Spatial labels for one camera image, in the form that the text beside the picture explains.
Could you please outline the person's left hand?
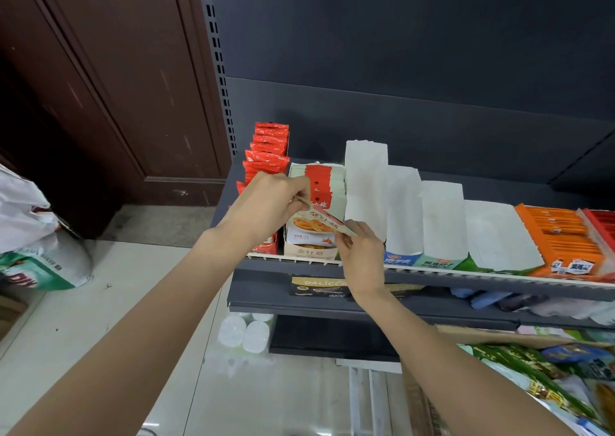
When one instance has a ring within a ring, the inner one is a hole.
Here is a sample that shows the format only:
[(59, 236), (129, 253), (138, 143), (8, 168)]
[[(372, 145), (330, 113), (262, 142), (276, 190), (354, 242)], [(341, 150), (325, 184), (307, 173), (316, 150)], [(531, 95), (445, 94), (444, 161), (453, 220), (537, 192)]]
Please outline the person's left hand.
[(309, 200), (310, 192), (306, 176), (257, 173), (217, 225), (222, 241), (245, 256), (281, 229), (282, 210), (296, 195)]

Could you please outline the person's right hand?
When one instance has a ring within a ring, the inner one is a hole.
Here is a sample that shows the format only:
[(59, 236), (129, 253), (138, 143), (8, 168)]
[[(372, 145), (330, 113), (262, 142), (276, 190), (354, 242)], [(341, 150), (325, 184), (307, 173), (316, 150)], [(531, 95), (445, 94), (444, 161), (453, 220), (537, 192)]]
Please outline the person's right hand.
[(344, 224), (353, 230), (355, 237), (355, 260), (352, 266), (343, 266), (343, 273), (352, 297), (361, 303), (384, 291), (384, 242), (365, 222), (346, 220)]

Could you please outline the white red biscuit packet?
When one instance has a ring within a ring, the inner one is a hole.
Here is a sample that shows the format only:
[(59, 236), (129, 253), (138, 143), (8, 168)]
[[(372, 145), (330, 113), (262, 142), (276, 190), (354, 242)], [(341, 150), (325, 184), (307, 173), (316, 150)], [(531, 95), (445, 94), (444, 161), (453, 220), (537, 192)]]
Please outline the white red biscuit packet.
[(298, 214), (301, 214), (301, 217), (309, 221), (317, 221), (322, 226), (326, 226), (327, 228), (343, 233), (349, 237), (358, 236), (353, 230), (350, 230), (350, 228), (347, 227), (342, 221), (329, 214), (322, 207), (315, 206), (310, 200), (304, 199), (299, 195), (295, 196), (295, 200), (302, 202), (308, 207), (307, 210), (298, 212)]

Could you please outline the person's right forearm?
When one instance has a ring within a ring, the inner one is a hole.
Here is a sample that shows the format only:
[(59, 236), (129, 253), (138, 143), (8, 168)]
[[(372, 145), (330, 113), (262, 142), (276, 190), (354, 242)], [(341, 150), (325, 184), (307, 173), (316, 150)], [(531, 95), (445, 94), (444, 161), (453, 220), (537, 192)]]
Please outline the person's right forearm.
[(381, 288), (354, 299), (386, 335), (453, 436), (576, 436), (519, 386)]

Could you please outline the row of white biscuit packs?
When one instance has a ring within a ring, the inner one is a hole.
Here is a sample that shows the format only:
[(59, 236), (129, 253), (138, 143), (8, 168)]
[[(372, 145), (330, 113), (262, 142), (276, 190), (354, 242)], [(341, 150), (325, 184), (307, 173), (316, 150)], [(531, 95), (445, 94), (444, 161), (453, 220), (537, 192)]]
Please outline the row of white biscuit packs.
[(317, 209), (342, 221), (347, 204), (346, 171), (341, 165), (290, 164), (289, 177), (307, 176), (313, 209), (293, 215), (284, 228), (283, 254), (299, 258), (334, 260), (338, 255), (334, 228), (327, 226)]

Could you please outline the black gold flat box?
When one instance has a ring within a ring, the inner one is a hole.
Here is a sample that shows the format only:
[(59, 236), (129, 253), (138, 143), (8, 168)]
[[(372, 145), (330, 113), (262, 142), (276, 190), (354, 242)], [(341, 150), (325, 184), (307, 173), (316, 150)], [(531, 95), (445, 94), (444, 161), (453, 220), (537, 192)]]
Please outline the black gold flat box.
[[(384, 286), (398, 299), (406, 298), (425, 288), (422, 285), (397, 283), (385, 283)], [(346, 280), (337, 278), (293, 276), (291, 293), (295, 296), (314, 298), (352, 298)]]

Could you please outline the white carton blue front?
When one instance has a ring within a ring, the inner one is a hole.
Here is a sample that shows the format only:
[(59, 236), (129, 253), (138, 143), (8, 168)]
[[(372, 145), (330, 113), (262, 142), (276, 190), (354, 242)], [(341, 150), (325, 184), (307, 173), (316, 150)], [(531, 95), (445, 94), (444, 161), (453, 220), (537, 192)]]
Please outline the white carton blue front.
[(422, 180), (417, 169), (388, 165), (384, 263), (412, 266), (424, 252)]

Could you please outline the blue snack packet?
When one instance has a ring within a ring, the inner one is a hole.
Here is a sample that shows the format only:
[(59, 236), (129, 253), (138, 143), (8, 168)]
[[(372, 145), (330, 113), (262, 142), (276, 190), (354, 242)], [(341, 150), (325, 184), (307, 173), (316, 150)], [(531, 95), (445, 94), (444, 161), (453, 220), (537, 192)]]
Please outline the blue snack packet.
[(450, 293), (456, 298), (468, 300), (473, 309), (486, 308), (512, 295), (510, 292), (474, 291), (459, 287), (451, 287)]

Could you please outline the white metal rack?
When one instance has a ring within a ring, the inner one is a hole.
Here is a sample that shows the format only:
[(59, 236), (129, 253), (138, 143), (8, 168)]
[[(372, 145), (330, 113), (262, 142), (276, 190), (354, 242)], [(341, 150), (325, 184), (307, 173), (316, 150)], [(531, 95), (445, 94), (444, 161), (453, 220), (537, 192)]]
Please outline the white metal rack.
[(349, 376), (350, 436), (411, 436), (398, 362), (336, 359)]

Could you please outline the dark grey shelving unit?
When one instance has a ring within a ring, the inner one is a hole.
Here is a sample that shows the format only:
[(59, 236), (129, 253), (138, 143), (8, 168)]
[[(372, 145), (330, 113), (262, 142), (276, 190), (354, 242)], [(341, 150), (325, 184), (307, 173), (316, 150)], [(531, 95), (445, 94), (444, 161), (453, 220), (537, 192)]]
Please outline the dark grey shelving unit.
[(255, 122), (291, 156), (551, 186), (615, 208), (615, 0), (204, 0), (233, 152)]

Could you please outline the dark snack packet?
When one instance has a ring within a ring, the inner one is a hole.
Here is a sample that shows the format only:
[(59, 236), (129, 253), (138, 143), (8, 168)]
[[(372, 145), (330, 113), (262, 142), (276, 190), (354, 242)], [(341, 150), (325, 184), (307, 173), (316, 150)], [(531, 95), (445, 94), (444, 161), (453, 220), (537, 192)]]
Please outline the dark snack packet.
[(497, 302), (504, 312), (519, 312), (540, 305), (550, 298), (547, 295), (513, 294)]

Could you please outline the orange snack display box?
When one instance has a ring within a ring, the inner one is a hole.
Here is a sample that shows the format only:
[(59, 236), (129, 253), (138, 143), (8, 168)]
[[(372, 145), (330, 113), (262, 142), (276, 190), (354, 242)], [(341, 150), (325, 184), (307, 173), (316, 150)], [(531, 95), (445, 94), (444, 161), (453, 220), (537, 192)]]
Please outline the orange snack display box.
[(615, 284), (615, 268), (578, 212), (525, 204), (515, 211), (544, 261), (529, 276)]

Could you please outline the pile of green snack bags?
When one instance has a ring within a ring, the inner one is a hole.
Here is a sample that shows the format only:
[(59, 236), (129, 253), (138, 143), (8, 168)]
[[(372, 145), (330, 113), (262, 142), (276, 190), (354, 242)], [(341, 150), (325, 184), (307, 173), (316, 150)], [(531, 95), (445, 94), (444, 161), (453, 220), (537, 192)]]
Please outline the pile of green snack bags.
[(459, 346), (590, 435), (615, 436), (615, 346), (465, 341)]

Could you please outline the green white printed bag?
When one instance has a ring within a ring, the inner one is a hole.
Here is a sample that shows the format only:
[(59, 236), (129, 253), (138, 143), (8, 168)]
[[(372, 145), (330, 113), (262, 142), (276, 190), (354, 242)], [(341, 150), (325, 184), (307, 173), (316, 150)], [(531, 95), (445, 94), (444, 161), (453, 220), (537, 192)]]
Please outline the green white printed bag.
[(80, 287), (91, 279), (93, 269), (84, 241), (66, 230), (0, 254), (0, 275), (6, 281), (47, 292)]

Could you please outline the red snack display box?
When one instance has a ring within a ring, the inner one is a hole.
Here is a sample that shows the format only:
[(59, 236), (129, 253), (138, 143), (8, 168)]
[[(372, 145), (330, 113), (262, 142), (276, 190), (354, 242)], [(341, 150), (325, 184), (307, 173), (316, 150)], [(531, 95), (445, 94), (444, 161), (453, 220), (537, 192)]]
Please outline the red snack display box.
[(590, 238), (606, 256), (615, 259), (615, 210), (583, 208), (578, 213), (587, 224)]

